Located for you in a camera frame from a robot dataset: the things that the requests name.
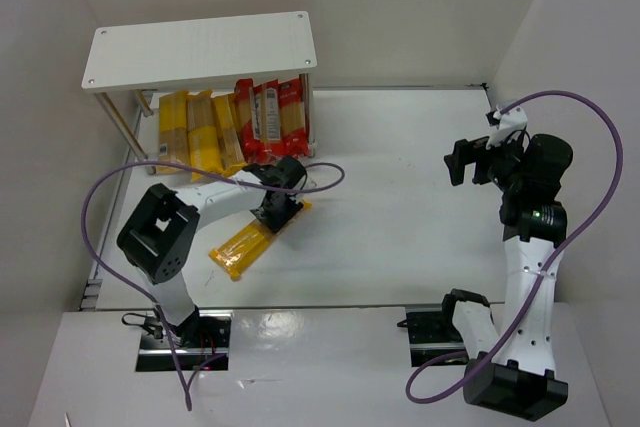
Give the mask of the yellow spaghetti bag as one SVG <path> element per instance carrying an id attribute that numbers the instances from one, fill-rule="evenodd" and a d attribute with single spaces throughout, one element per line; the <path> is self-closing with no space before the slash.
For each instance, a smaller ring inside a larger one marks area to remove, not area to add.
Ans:
<path id="1" fill-rule="evenodd" d="M 303 201 L 302 209 L 277 233 L 272 232 L 258 220 L 253 220 L 223 243 L 209 252 L 209 258 L 236 282 L 285 232 L 296 219 L 312 209 L 312 203 Z"/>
<path id="2" fill-rule="evenodd" d="M 223 164 L 211 94 L 211 90 L 206 90 L 188 97 L 187 132 L 190 165 L 202 171 L 221 174 Z"/>
<path id="3" fill-rule="evenodd" d="M 231 95 L 213 98 L 218 137 L 223 165 L 223 174 L 231 177 L 247 165 L 234 122 Z"/>
<path id="4" fill-rule="evenodd" d="M 158 160 L 190 165 L 187 131 L 187 91 L 159 98 Z"/>

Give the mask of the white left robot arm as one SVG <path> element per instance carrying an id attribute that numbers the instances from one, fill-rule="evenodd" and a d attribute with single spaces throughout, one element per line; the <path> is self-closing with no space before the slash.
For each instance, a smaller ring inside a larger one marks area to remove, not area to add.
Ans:
<path id="1" fill-rule="evenodd" d="M 193 337 L 202 325 L 181 273 L 198 230 L 249 211 L 260 227 L 276 234 L 302 210 L 299 195 L 292 191 L 307 180 L 305 167 L 286 156 L 275 165 L 248 165 L 227 182 L 178 190 L 158 183 L 147 189 L 116 244 L 141 273 L 180 342 Z"/>

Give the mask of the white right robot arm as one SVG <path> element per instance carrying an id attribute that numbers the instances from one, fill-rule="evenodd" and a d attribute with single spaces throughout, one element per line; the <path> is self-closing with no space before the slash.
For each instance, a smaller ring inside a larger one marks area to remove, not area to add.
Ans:
<path id="1" fill-rule="evenodd" d="M 507 259 L 502 323 L 495 324 L 488 300 L 454 289 L 443 300 L 445 317 L 460 334 L 468 363 L 464 400 L 479 407 L 537 421 L 563 406 L 568 385 L 555 376 L 551 323 L 557 271 L 555 250 L 566 238 L 567 214 L 556 196 L 573 160 L 564 140 L 515 132 L 497 146 L 488 138 L 462 139 L 444 162 L 453 185 L 493 183 L 502 193 L 499 209 Z"/>

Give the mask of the white two-tier shelf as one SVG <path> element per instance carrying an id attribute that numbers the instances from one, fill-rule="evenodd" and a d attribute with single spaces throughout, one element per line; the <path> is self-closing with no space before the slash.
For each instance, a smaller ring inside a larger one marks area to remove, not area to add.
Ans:
<path id="1" fill-rule="evenodd" d="M 81 86 L 93 95 L 139 161 L 147 152 L 111 94 L 130 92 L 144 116 L 146 90 L 225 89 L 241 78 L 258 82 L 300 77 L 309 149 L 317 150 L 311 73 L 316 50 L 306 11 L 156 22 L 98 28 Z"/>

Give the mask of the red spaghetti bag middle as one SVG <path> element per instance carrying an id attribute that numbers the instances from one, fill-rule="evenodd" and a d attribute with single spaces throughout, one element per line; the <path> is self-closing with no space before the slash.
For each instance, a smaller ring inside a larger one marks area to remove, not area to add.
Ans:
<path id="1" fill-rule="evenodd" d="M 281 134 L 277 80 L 261 84 L 254 90 L 254 109 L 257 119 L 254 130 L 260 144 L 257 161 L 268 163 L 282 157 L 285 153 Z"/>

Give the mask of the red spaghetti bag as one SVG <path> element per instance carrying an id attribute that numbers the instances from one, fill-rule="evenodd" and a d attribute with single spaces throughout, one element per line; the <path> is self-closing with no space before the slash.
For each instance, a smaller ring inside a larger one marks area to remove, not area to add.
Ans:
<path id="1" fill-rule="evenodd" d="M 309 157 L 306 114 L 302 99 L 302 84 L 299 78 L 279 85 L 278 102 L 285 153 L 294 157 Z"/>
<path id="2" fill-rule="evenodd" d="M 282 157 L 285 153 L 281 134 L 277 80 L 261 84 L 254 90 L 254 109 L 257 119 L 254 130 L 260 144 L 257 161 L 268 163 Z"/>
<path id="3" fill-rule="evenodd" d="M 235 105 L 239 122 L 239 141 L 248 163 L 258 163 L 262 157 L 259 138 L 254 136 L 254 83 L 253 80 L 240 79 L 235 86 Z"/>

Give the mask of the red spaghetti bag left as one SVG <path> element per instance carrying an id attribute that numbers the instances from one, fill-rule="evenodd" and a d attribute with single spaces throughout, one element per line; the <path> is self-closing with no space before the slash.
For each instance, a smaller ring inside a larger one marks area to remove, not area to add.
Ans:
<path id="1" fill-rule="evenodd" d="M 239 122 L 239 141 L 248 163 L 258 163 L 262 157 L 259 138 L 254 136 L 254 83 L 253 80 L 240 79 L 235 86 L 235 105 Z"/>

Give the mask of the red spaghetti bag rightmost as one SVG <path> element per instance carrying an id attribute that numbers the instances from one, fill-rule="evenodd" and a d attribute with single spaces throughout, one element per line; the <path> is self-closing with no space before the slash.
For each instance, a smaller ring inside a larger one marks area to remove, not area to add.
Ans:
<path id="1" fill-rule="evenodd" d="M 294 157 L 309 157 L 306 114 L 302 99 L 302 84 L 299 78 L 279 85 L 278 102 L 285 153 Z"/>

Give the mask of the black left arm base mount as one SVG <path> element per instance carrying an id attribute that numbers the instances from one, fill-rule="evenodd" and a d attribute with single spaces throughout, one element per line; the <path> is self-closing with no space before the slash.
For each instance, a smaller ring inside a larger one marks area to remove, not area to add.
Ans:
<path id="1" fill-rule="evenodd" d="M 229 363 L 229 345 L 232 312 L 225 310 L 202 310 L 201 326 L 190 333 L 186 340 L 174 338 L 180 367 L 194 371 L 202 363 L 212 359 L 205 370 L 226 371 Z M 140 333 L 137 372 L 169 372 L 175 366 L 169 348 L 168 336 L 152 311 L 126 312 L 121 323 L 137 328 Z"/>

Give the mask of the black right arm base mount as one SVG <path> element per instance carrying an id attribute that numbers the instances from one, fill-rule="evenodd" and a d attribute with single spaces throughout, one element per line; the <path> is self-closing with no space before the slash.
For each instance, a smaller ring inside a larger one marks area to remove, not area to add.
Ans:
<path id="1" fill-rule="evenodd" d="M 409 307 L 397 327 L 407 333 L 413 367 L 441 355 L 464 351 L 460 334 L 447 323 L 440 307 Z"/>

